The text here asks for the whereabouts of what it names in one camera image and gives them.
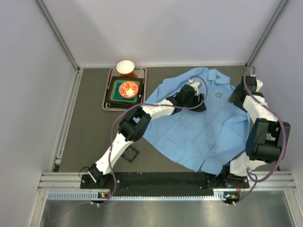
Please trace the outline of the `light blue button shirt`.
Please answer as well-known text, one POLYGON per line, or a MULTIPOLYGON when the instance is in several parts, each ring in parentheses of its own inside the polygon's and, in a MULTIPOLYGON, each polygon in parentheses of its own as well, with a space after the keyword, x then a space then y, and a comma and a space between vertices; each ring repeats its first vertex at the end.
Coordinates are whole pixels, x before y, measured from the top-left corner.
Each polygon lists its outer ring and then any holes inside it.
POLYGON ((207 95, 206 111, 182 110, 153 120, 143 137, 171 161, 195 172, 218 175, 245 149, 250 131, 249 115, 228 102, 235 89, 230 77, 216 69, 194 68, 165 79, 146 102, 155 104, 174 95, 190 78, 207 83, 199 91, 207 95))

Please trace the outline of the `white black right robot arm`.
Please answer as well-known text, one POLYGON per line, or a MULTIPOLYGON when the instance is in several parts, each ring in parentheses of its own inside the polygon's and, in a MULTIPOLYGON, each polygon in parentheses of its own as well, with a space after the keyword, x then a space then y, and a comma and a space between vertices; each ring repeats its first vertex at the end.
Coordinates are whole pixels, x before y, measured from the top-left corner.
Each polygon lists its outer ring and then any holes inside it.
POLYGON ((291 126, 280 122, 265 102, 260 92, 263 83, 255 75, 244 76, 228 101, 245 111, 253 123, 245 145, 245 152, 229 162, 223 168, 223 174, 229 180, 243 182, 247 178, 247 169, 254 170, 265 164, 277 162, 282 156, 289 138, 291 126))

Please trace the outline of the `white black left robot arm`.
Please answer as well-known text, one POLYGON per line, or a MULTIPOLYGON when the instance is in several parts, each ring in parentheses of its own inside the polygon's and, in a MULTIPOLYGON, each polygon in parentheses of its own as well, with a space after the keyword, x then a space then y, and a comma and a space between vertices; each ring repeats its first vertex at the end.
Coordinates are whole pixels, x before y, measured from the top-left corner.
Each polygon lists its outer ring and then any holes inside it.
POLYGON ((128 109, 119 123, 116 137, 111 139, 109 148, 88 170, 93 182, 103 181, 104 176, 112 171, 112 167, 125 150, 143 137, 151 121, 174 115, 183 109, 205 111, 205 96, 199 92, 201 86, 200 82, 190 81, 179 92, 159 103, 135 105, 128 109))

